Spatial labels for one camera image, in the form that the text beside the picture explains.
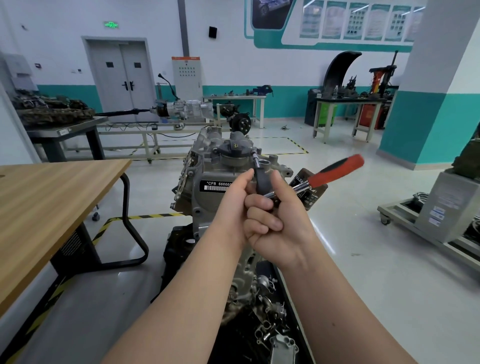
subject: barcode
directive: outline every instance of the barcode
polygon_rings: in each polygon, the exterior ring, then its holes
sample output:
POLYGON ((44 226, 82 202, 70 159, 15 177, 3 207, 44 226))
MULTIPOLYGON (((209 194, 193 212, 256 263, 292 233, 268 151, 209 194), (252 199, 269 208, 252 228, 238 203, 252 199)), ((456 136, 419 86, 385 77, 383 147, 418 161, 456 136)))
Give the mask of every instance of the barcode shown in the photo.
POLYGON ((204 186, 204 191, 223 191, 227 190, 227 186, 204 186))

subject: red screwdriver handle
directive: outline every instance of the red screwdriver handle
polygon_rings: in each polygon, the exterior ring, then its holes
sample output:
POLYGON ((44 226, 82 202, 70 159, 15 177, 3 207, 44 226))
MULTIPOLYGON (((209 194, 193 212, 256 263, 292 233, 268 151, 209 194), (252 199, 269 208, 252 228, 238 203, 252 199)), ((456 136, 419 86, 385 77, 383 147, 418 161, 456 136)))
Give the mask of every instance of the red screwdriver handle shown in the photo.
POLYGON ((308 183, 312 188, 320 187, 322 184, 333 182, 352 173, 363 166, 364 163, 363 157, 360 154, 355 154, 325 167, 317 174, 309 177, 308 183))

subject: engine label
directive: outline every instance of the engine label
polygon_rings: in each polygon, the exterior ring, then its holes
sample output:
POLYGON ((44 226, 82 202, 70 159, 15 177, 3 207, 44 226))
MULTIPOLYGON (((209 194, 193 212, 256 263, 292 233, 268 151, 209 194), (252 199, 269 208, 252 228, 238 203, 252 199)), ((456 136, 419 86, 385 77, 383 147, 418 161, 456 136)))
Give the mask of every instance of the engine label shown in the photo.
POLYGON ((224 194, 231 184, 232 182, 201 180, 200 192, 218 192, 224 194))

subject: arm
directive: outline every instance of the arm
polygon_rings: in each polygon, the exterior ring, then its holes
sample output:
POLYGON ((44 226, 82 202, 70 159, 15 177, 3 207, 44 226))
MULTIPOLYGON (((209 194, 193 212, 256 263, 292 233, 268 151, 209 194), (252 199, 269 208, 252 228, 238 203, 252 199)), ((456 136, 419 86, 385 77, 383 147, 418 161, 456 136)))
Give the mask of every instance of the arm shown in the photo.
POLYGON ((316 362, 415 363, 330 258, 295 192, 277 173, 272 185, 282 201, 276 216, 268 212, 270 200, 248 196, 245 233, 281 269, 316 362))
POLYGON ((229 187, 217 215, 165 290, 126 331, 103 363, 206 363, 246 243, 245 188, 253 170, 229 187))

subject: hand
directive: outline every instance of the hand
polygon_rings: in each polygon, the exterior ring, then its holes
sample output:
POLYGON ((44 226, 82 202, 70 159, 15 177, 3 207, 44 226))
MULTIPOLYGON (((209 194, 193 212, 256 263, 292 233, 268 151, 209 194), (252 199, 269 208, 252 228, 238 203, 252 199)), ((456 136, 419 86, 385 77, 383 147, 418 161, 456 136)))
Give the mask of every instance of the hand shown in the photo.
POLYGON ((269 212, 273 208, 271 199, 259 194, 248 195, 243 228, 253 249, 280 269, 289 269, 305 262, 309 244, 321 243, 295 191, 276 170, 270 180, 281 201, 278 210, 269 212))
POLYGON ((250 181, 252 178, 253 169, 249 169, 237 177, 225 192, 215 218, 210 225, 213 228, 212 230, 217 233, 219 231, 224 232, 225 239, 241 248, 247 243, 243 232, 243 222, 247 218, 243 203, 247 196, 246 190, 251 188, 250 181))

